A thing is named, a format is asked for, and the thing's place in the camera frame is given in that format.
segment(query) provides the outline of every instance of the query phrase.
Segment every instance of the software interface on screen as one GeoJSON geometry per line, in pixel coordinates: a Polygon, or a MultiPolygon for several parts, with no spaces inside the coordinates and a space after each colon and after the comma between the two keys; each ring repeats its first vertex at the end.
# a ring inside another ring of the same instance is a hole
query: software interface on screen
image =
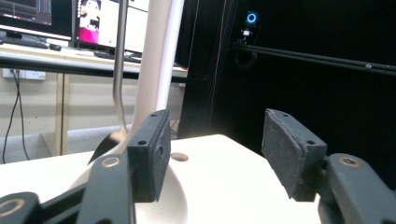
{"type": "MultiPolygon", "coordinates": [[[[110,0],[78,0],[77,40],[100,46],[116,47],[119,3],[110,0]]],[[[125,49],[143,52],[148,13],[128,6],[125,49]]]]}
{"type": "Polygon", "coordinates": [[[51,25],[51,0],[0,0],[0,16],[51,25]]]}

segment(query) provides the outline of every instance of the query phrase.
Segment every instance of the power cord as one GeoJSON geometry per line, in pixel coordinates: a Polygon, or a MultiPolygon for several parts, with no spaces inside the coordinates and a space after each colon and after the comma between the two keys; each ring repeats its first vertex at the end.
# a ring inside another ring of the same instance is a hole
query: power cord
{"type": "Polygon", "coordinates": [[[30,158],[27,154],[27,151],[26,151],[25,140],[24,140],[24,125],[23,125],[24,121],[23,121],[22,100],[21,100],[21,92],[20,92],[20,80],[21,80],[20,79],[20,70],[17,69],[16,71],[14,71],[14,69],[10,69],[10,72],[11,72],[12,76],[14,76],[14,81],[17,86],[17,98],[15,99],[14,106],[12,107],[11,118],[9,119],[8,129],[7,129],[6,137],[4,140],[3,157],[2,157],[3,164],[6,164],[7,139],[8,139],[8,135],[9,135],[9,130],[11,129],[11,126],[12,126],[12,120],[14,117],[14,112],[15,112],[15,108],[17,107],[18,101],[20,101],[23,151],[24,151],[24,154],[25,154],[27,160],[28,161],[30,160],[30,158]]]}

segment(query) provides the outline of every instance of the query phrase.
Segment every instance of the white table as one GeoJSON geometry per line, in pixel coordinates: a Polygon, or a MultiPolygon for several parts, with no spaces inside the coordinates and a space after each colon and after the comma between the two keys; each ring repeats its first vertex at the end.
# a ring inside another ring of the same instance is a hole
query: white table
{"type": "MultiPolygon", "coordinates": [[[[138,204],[138,223],[320,223],[318,200],[289,200],[267,160],[226,136],[176,140],[172,153],[189,159],[170,160],[160,201],[138,204]]],[[[0,197],[33,191],[44,202],[68,189],[91,154],[0,165],[0,197]]]]}

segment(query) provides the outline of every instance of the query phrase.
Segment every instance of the power outlet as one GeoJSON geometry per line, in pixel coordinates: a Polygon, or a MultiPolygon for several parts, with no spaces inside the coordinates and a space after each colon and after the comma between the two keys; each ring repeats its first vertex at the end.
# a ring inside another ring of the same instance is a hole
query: power outlet
{"type": "MultiPolygon", "coordinates": [[[[46,72],[30,71],[30,70],[18,70],[20,79],[32,79],[32,80],[45,80],[46,72]]],[[[17,69],[3,68],[4,78],[14,78],[14,74],[17,75],[17,69]]]]}

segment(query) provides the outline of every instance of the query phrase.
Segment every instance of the black wall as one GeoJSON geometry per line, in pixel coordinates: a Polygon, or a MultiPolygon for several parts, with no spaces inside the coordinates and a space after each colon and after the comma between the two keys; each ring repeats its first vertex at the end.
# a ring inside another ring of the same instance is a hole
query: black wall
{"type": "Polygon", "coordinates": [[[325,141],[329,154],[361,157],[396,189],[396,76],[260,53],[250,70],[241,71],[234,62],[239,51],[230,47],[254,10],[261,17],[256,46],[395,65],[395,2],[225,3],[229,17],[221,17],[222,6],[206,12],[216,33],[202,30],[195,37],[201,41],[193,44],[189,77],[205,82],[187,85],[178,136],[222,133],[261,154],[264,111],[278,109],[325,141]]]}

